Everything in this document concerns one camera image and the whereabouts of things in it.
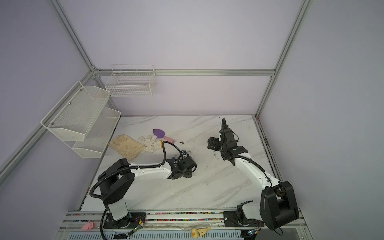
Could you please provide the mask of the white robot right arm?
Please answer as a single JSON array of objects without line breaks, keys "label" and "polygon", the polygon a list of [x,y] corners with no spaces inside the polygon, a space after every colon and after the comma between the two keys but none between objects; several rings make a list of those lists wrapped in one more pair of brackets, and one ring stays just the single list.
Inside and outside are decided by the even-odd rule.
[{"label": "white robot right arm", "polygon": [[248,227],[255,221],[258,227],[266,226],[276,232],[300,217],[293,186],[288,181],[280,181],[256,163],[248,150],[238,145],[239,137],[222,119],[219,137],[210,137],[207,148],[220,153],[224,161],[229,161],[257,187],[260,203],[246,201],[237,206],[236,222],[240,227]]}]

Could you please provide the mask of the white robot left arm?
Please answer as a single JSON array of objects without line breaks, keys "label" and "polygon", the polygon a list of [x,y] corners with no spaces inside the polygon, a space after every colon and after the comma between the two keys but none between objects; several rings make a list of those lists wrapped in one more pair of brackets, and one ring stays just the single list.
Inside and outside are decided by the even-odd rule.
[{"label": "white robot left arm", "polygon": [[127,159],[120,159],[98,176],[89,195],[100,199],[105,207],[100,226],[103,240],[107,239],[103,223],[108,213],[117,224],[123,223],[127,227],[131,223],[132,215],[124,197],[135,181],[177,180],[193,176],[197,163],[186,151],[168,141],[162,142],[162,149],[163,160],[160,163],[137,165],[130,164]]}]

